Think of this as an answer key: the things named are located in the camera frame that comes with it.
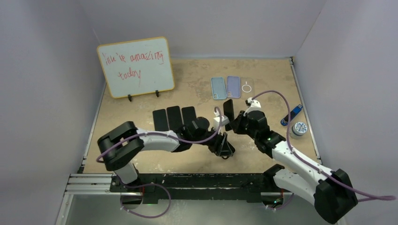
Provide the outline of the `black smartphone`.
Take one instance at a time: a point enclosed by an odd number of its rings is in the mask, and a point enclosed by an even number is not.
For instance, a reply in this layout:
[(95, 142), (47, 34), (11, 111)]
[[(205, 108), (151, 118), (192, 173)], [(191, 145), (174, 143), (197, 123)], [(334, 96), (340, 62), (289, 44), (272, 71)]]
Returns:
[(168, 119), (165, 109), (153, 111), (153, 124), (155, 131), (168, 131)]

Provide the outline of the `clear magsafe phone case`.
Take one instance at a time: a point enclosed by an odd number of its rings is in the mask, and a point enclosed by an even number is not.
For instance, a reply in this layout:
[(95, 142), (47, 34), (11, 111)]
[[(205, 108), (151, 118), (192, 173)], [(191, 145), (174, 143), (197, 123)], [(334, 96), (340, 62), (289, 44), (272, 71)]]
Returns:
[(255, 96), (255, 86), (254, 80), (249, 77), (241, 77), (240, 78), (241, 85), (241, 98), (248, 99)]

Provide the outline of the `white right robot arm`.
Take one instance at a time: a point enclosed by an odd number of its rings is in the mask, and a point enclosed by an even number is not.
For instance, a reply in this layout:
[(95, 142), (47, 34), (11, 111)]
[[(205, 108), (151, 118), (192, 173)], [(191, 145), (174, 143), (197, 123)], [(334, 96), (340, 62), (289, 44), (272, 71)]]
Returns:
[(330, 224), (336, 223), (358, 204), (345, 171), (333, 171), (296, 148), (290, 148), (285, 137), (270, 129), (262, 111), (241, 111), (230, 126), (235, 134), (251, 137), (260, 152), (287, 166), (264, 177), (266, 189), (274, 191), (280, 187), (291, 191), (312, 204)]

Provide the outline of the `light blue phone case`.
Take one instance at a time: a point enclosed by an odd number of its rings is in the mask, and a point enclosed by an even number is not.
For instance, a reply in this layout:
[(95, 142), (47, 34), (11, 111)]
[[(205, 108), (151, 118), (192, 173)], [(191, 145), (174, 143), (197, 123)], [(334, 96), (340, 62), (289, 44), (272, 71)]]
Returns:
[(226, 86), (223, 77), (212, 77), (211, 89), (214, 100), (224, 100), (227, 98)]

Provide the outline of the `black phone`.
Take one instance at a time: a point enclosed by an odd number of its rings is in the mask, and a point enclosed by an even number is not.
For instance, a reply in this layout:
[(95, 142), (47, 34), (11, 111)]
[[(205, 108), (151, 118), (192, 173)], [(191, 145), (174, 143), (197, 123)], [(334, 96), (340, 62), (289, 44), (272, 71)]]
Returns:
[(223, 103), (223, 113), (228, 118), (228, 123), (225, 125), (225, 130), (230, 131), (232, 130), (230, 123), (235, 119), (232, 99), (229, 99)]

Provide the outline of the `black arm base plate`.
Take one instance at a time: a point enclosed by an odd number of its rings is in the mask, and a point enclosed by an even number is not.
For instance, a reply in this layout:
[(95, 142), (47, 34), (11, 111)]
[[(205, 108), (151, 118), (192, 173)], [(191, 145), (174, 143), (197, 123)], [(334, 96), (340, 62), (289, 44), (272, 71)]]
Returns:
[(141, 173), (123, 184), (112, 176), (110, 192), (138, 194), (144, 204), (159, 200), (241, 200), (278, 207), (289, 197), (266, 173)]

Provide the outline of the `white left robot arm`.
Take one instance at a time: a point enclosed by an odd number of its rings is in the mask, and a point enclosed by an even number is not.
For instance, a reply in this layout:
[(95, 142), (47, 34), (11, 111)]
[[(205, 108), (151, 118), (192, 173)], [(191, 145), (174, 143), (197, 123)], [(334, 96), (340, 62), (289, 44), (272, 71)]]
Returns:
[(97, 162), (104, 163), (108, 171), (114, 172), (129, 192), (136, 191), (140, 185), (132, 159), (142, 151), (177, 153), (188, 150), (193, 144), (201, 144), (223, 159), (235, 153), (235, 148), (227, 140), (227, 133), (220, 134), (219, 128), (210, 129), (209, 121), (204, 117), (169, 131), (148, 131), (127, 121), (102, 136), (97, 144), (101, 152)]

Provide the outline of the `lilac phone case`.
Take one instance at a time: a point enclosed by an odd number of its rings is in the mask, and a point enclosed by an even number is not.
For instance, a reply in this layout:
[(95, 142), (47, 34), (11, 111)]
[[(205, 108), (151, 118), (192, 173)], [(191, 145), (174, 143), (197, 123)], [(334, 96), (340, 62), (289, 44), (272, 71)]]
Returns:
[(228, 98), (240, 98), (241, 90), (240, 90), (240, 77), (238, 76), (227, 76), (227, 97)]

